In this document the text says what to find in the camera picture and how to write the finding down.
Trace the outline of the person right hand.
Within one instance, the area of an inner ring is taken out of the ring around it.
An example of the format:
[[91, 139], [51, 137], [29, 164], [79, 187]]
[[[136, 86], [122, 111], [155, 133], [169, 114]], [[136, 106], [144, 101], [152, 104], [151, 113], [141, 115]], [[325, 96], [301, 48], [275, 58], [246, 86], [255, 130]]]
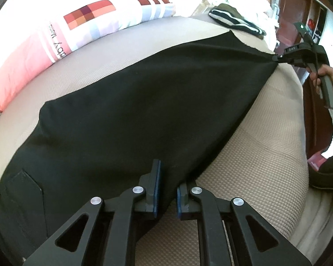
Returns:
[[310, 68], [306, 68], [306, 70], [310, 73], [310, 80], [314, 85], [316, 92], [319, 94], [321, 88], [321, 80], [320, 76], [328, 76], [331, 79], [333, 85], [333, 68], [329, 65], [323, 64], [317, 72], [312, 71]]

